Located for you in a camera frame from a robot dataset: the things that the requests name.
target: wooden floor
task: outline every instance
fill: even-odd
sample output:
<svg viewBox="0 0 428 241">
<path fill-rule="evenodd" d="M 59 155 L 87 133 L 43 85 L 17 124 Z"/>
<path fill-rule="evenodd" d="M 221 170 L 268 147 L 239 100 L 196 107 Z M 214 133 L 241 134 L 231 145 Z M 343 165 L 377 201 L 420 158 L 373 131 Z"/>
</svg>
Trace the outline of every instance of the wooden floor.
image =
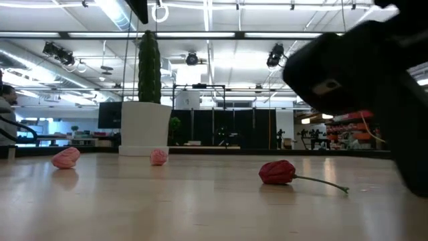
<svg viewBox="0 0 428 241">
<path fill-rule="evenodd" d="M 76 170 L 48 157 L 0 164 L 3 241 L 428 240 L 428 201 L 391 161 L 287 157 L 321 183 L 261 184 L 281 157 L 170 156 L 164 167 L 115 154 L 82 155 Z"/>
</svg>

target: white planter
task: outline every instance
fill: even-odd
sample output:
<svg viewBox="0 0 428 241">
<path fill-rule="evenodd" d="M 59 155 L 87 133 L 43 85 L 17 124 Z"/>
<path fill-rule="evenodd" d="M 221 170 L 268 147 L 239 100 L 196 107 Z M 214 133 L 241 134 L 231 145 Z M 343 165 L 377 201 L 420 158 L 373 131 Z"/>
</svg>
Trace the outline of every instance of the white planter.
<svg viewBox="0 0 428 241">
<path fill-rule="evenodd" d="M 168 153 L 171 110 L 170 106 L 161 104 L 123 102 L 119 155 L 150 157 L 155 149 Z"/>
</svg>

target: cactus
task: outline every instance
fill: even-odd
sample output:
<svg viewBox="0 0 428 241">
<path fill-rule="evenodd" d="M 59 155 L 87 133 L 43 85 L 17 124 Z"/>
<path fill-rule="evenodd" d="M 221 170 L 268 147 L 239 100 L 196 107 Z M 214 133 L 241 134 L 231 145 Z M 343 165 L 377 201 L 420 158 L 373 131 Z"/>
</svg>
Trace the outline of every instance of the cactus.
<svg viewBox="0 0 428 241">
<path fill-rule="evenodd" d="M 138 54 L 138 99 L 161 103 L 161 54 L 154 33 L 145 31 Z"/>
</svg>

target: pink ball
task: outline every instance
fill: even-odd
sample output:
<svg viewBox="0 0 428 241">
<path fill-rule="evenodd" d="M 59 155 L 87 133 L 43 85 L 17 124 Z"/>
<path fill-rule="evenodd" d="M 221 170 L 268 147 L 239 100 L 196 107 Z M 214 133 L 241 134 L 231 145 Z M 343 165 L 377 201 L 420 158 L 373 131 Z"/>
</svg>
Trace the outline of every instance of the pink ball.
<svg viewBox="0 0 428 241">
<path fill-rule="evenodd" d="M 59 169 L 69 169 L 76 165 L 80 152 L 74 147 L 67 148 L 52 157 L 52 165 Z"/>
<path fill-rule="evenodd" d="M 164 165 L 168 160 L 168 154 L 162 150 L 155 149 L 150 154 L 151 165 Z"/>
</svg>

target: pepper stem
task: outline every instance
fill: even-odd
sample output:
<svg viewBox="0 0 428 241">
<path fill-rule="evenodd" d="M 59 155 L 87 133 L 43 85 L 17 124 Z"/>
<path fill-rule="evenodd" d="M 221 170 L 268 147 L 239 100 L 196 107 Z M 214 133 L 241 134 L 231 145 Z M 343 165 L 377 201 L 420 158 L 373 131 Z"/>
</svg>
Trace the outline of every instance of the pepper stem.
<svg viewBox="0 0 428 241">
<path fill-rule="evenodd" d="M 337 187 L 338 189 L 340 189 L 340 190 L 344 191 L 346 194 L 348 194 L 349 187 L 342 187 L 342 186 L 336 185 L 334 183 L 330 183 L 328 181 L 319 180 L 319 179 L 315 179 L 315 178 L 311 178 L 311 177 L 302 177 L 302 176 L 299 176 L 299 175 L 296 175 L 296 174 L 293 176 L 293 178 L 294 179 L 295 178 L 306 179 L 306 180 L 310 180 L 310 181 L 317 181 L 317 182 L 320 182 L 320 183 L 325 183 L 327 185 L 332 185 L 333 187 Z"/>
</svg>

